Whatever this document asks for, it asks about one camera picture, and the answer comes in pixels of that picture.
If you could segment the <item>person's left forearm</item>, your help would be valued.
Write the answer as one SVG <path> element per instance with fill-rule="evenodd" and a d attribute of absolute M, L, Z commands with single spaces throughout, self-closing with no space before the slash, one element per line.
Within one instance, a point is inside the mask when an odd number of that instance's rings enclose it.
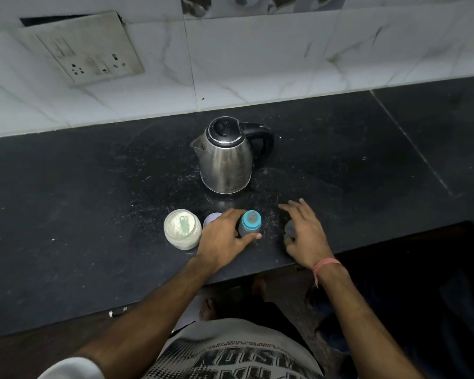
<path fill-rule="evenodd" d="M 218 269 L 215 260 L 195 256 L 75 356 L 95 363 L 105 379 L 137 379 L 156 361 L 183 312 Z"/>

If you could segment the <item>jar of white powder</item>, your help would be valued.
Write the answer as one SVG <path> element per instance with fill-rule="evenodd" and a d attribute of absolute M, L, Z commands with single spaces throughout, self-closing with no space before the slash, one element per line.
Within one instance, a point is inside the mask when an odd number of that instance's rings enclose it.
<path fill-rule="evenodd" d="M 202 235 L 198 217 L 185 209 L 170 212 L 164 220 L 164 234 L 168 242 L 180 250 L 196 248 Z"/>

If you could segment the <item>person's right forearm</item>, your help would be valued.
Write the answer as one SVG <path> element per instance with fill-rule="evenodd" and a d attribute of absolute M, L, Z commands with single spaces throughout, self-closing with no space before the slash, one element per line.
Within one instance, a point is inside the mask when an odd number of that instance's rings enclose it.
<path fill-rule="evenodd" d="M 318 272 L 360 379 L 425 379 L 357 290 L 342 265 Z"/>

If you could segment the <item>person's left hand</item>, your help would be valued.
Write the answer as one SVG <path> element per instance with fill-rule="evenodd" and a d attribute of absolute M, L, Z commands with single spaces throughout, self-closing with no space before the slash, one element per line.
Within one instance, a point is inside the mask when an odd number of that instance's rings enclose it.
<path fill-rule="evenodd" d="M 244 250 L 235 245 L 239 238 L 236 225 L 244 213 L 243 209 L 228 209 L 202 230 L 196 259 L 202 261 L 212 274 L 227 266 Z"/>

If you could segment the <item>white wall socket plate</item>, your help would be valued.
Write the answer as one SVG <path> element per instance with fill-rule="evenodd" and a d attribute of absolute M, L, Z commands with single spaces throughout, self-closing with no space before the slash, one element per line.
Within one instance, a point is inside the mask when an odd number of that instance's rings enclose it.
<path fill-rule="evenodd" d="M 68 77 L 70 85 L 83 86 L 145 72 L 118 12 L 26 27 L 24 33 L 39 44 L 47 60 Z"/>

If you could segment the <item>stainless steel electric kettle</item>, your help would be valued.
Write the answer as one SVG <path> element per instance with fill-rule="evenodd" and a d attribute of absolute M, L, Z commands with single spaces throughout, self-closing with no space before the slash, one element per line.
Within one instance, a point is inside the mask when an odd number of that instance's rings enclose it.
<path fill-rule="evenodd" d="M 204 185 L 217 194 L 231 195 L 249 184 L 254 166 L 270 155 L 274 134 L 264 124 L 221 116 L 190 147 L 198 158 Z"/>

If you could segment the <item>person's right hand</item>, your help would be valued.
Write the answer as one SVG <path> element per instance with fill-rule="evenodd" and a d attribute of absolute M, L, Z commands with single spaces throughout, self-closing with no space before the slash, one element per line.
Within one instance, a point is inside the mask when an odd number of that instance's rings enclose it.
<path fill-rule="evenodd" d="M 279 208 L 289 214 L 289 202 L 279 204 Z M 318 261 L 325 258 L 334 258 L 322 225 L 309 205 L 308 220 L 304 223 L 295 223 L 295 229 L 297 250 L 287 251 L 287 253 L 299 265 L 312 271 Z"/>

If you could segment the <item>white printed t-shirt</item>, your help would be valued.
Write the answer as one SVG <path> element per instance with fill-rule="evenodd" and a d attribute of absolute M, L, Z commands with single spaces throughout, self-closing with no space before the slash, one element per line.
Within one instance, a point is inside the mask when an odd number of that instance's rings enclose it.
<path fill-rule="evenodd" d="M 312 353 L 279 331 L 238 318 L 198 321 L 164 344 L 145 379 L 323 379 Z M 87 358 L 64 359 L 39 379 L 105 379 Z"/>

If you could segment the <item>pink thread wristband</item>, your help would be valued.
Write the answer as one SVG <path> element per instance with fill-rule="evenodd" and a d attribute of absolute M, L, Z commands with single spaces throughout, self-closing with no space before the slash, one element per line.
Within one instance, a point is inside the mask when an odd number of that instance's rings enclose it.
<path fill-rule="evenodd" d="M 318 285 L 318 272 L 320 271 L 320 269 L 324 266 L 327 266 L 327 265 L 331 265 L 331 264 L 335 264 L 335 265 L 342 265 L 341 262 L 335 258 L 325 258 L 325 259 L 322 259 L 320 261 L 317 262 L 317 264 L 315 264 L 315 266 L 313 267 L 312 269 L 312 273 L 313 273 L 313 276 L 314 276 L 314 284 L 315 284 L 315 287 L 316 288 L 319 288 L 319 285 Z"/>

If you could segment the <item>dark trousers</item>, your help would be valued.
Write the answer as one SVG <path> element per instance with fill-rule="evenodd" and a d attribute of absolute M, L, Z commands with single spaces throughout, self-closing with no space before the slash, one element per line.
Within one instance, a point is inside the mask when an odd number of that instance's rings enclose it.
<path fill-rule="evenodd" d="M 284 315 L 273 302 L 267 302 L 258 295 L 242 297 L 237 302 L 220 302 L 215 304 L 218 318 L 238 318 L 259 326 L 279 331 L 293 341 L 309 349 L 295 325 Z"/>

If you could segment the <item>baby bottle with teal collar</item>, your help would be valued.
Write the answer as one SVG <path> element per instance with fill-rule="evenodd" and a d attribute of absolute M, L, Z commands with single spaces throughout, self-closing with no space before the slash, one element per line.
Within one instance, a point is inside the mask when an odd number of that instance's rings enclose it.
<path fill-rule="evenodd" d="M 256 210 L 246 211 L 240 218 L 238 233 L 240 238 L 251 233 L 259 233 L 262 225 L 261 215 Z"/>

